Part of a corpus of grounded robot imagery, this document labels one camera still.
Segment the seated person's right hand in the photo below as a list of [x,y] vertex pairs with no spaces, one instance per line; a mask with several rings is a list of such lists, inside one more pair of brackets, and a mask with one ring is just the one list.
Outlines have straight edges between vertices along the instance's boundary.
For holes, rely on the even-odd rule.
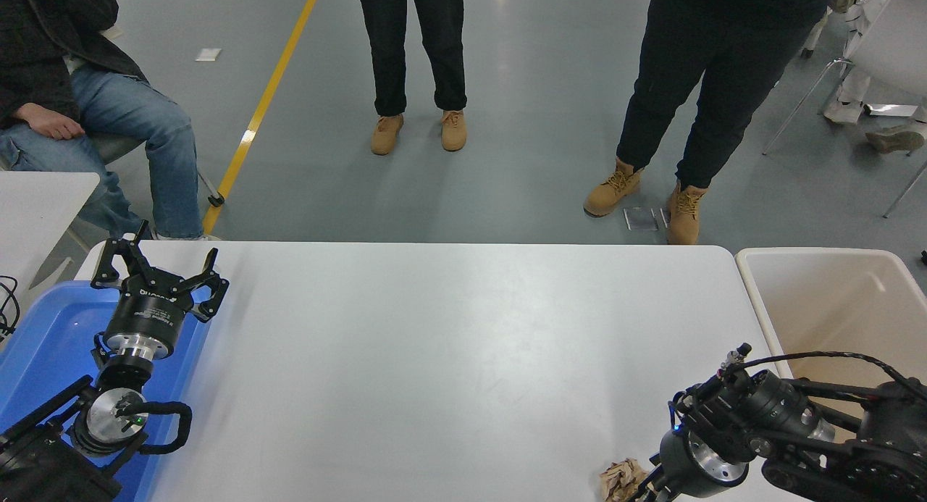
[[79,122],[37,103],[25,103],[11,116],[15,120],[25,122],[33,132],[56,141],[72,140],[85,135]]

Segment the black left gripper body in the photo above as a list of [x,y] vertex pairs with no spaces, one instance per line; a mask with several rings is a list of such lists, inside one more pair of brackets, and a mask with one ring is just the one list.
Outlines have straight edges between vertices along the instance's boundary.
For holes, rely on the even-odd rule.
[[174,345],[193,304],[189,291],[152,291],[142,284],[124,281],[120,284],[119,303],[107,325],[107,344],[117,345],[126,337],[139,335],[162,345]]

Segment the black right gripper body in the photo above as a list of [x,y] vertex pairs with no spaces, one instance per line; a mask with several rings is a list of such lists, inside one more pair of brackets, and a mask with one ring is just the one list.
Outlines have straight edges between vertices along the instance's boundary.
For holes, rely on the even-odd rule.
[[674,495],[709,498],[727,489],[721,457],[689,430],[668,432],[660,443],[663,486]]

